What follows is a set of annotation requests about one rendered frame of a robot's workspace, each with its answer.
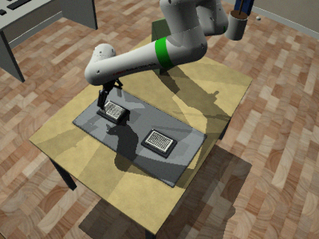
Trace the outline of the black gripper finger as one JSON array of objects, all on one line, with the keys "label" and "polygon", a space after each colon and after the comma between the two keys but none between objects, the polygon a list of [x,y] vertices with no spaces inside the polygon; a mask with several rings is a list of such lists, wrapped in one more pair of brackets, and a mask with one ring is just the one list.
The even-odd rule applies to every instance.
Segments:
[{"label": "black gripper finger", "polygon": [[111,87],[108,88],[108,92],[105,92],[105,88],[102,89],[102,90],[99,90],[99,98],[98,98],[98,103],[97,103],[97,106],[101,108],[101,111],[106,114],[106,111],[105,111],[105,101],[106,101],[106,98],[109,94],[111,90]]},{"label": "black gripper finger", "polygon": [[122,97],[121,89],[123,84],[119,81],[119,78],[115,79],[118,85],[113,85],[113,87],[117,88],[117,96]]}]

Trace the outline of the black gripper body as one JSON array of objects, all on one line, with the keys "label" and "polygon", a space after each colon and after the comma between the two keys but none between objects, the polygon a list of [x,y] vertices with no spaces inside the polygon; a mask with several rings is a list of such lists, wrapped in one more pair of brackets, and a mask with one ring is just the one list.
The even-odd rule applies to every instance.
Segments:
[{"label": "black gripper body", "polygon": [[111,82],[109,82],[109,83],[103,84],[103,89],[105,88],[105,91],[106,91],[106,92],[108,91],[108,88],[109,88],[109,87],[111,87],[111,89],[113,89],[112,86],[115,84],[115,82],[116,82],[116,80],[113,80],[113,81],[111,81]]}]

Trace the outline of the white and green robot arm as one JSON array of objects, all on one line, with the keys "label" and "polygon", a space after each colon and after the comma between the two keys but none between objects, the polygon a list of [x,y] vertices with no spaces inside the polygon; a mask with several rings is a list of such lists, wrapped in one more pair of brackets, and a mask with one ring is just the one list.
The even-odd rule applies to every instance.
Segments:
[{"label": "white and green robot arm", "polygon": [[228,29],[220,0],[159,0],[159,6],[172,35],[119,56],[110,44],[98,45],[84,72],[89,84],[101,86],[129,74],[196,62],[208,49],[205,36]]}]

